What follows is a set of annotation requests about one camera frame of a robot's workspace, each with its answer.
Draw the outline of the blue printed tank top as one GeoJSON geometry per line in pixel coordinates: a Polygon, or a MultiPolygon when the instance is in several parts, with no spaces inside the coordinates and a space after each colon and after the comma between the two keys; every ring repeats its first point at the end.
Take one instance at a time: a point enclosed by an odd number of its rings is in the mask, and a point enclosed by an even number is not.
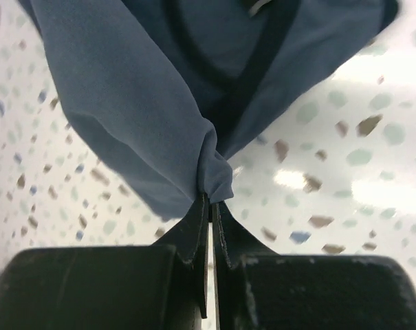
{"type": "Polygon", "coordinates": [[[22,1],[68,122],[166,219],[397,17],[397,1],[22,1]]]}

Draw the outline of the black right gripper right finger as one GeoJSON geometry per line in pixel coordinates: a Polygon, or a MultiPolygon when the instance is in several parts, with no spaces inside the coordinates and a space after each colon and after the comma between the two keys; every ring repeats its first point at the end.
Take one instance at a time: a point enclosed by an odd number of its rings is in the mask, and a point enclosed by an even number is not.
{"type": "Polygon", "coordinates": [[[219,329],[416,329],[416,292],[393,259],[278,254],[211,208],[219,329]]]}

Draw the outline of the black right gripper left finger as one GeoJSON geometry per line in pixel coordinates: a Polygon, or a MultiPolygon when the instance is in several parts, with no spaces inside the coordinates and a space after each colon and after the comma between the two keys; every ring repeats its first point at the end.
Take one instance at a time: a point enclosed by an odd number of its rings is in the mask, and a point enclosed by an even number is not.
{"type": "Polygon", "coordinates": [[[200,329],[209,201],[151,245],[45,247],[0,274],[0,329],[200,329]]]}

